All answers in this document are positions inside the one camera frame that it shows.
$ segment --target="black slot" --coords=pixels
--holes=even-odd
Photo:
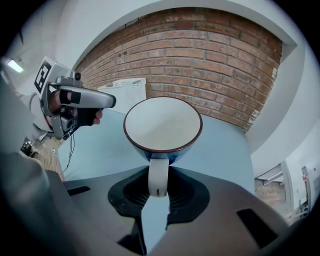
[[[90,190],[90,188],[87,186],[80,186],[80,187],[68,189],[67,192],[68,192],[69,196],[72,197],[74,195],[81,194],[81,193],[89,191],[89,190]]]
[[[260,249],[267,246],[278,237],[252,209],[243,209],[236,213]]]

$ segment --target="bowl rim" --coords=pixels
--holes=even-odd
[[[176,147],[176,148],[173,148],[173,149],[166,149],[166,150],[157,150],[157,149],[151,149],[151,148],[147,148],[147,147],[144,147],[144,146],[141,146],[140,144],[136,143],[135,141],[133,141],[127,130],[126,130],[126,120],[127,120],[127,116],[128,114],[130,113],[130,111],[137,105],[139,105],[140,103],[142,102],[145,102],[145,101],[148,101],[148,100],[151,100],[151,99],[155,99],[155,98],[171,98],[171,99],[175,99],[175,100],[178,100],[178,101],[182,101],[186,104],[188,104],[189,106],[191,106],[195,111],[196,113],[198,114],[199,116],[199,119],[200,119],[200,128],[199,128],[199,131],[198,133],[195,135],[195,137],[190,140],[188,143],[180,146],[180,147]],[[140,102],[138,102],[137,104],[135,104],[132,108],[130,108],[130,110],[126,113],[125,117],[124,117],[124,120],[123,120],[123,130],[124,130],[124,134],[126,136],[126,138],[134,145],[136,146],[137,148],[143,150],[143,151],[147,151],[147,152],[151,152],[151,153],[158,153],[158,154],[167,154],[167,153],[174,153],[174,152],[178,152],[178,151],[181,151],[181,150],[184,150],[185,148],[189,147],[190,145],[192,145],[197,139],[198,137],[200,136],[201,132],[202,132],[202,129],[203,129],[203,121],[202,121],[202,117],[199,113],[199,111],[194,107],[192,106],[190,103],[180,99],[180,98],[175,98],[175,97],[169,97],[169,96],[158,96],[158,97],[152,97],[152,98],[146,98]]]

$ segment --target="red brick wall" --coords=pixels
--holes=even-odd
[[[171,96],[247,131],[266,102],[282,42],[240,16],[205,8],[151,13],[102,40],[77,70],[96,89],[145,77],[147,98]]]

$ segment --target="table surface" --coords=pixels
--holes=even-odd
[[[254,193],[250,151],[242,130],[227,122],[201,115],[202,133],[190,150],[173,166],[234,182]],[[103,111],[100,125],[83,126],[74,133],[75,149],[66,181],[100,177],[148,165],[127,140],[125,115]],[[59,148],[62,170],[69,159],[69,140]]]

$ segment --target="ceiling light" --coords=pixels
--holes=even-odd
[[[21,73],[22,71],[24,71],[24,69],[20,67],[18,63],[16,63],[13,59],[8,62],[8,66],[14,69],[15,71],[17,71],[18,73]]]

